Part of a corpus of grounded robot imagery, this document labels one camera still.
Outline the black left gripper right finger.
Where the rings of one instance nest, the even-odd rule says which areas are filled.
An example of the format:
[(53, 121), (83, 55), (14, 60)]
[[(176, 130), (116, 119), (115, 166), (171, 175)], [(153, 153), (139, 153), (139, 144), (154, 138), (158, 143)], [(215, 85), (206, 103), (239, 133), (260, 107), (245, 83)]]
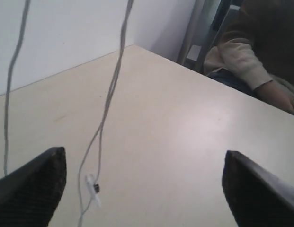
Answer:
[(294, 187), (242, 153), (225, 155), (222, 188), (240, 227), (294, 227)]

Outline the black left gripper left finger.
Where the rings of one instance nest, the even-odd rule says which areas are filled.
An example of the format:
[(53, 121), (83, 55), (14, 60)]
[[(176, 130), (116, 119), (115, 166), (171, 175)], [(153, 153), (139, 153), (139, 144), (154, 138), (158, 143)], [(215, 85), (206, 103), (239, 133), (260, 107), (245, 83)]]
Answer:
[(0, 227), (46, 227), (67, 178), (63, 147), (53, 147), (0, 179)]

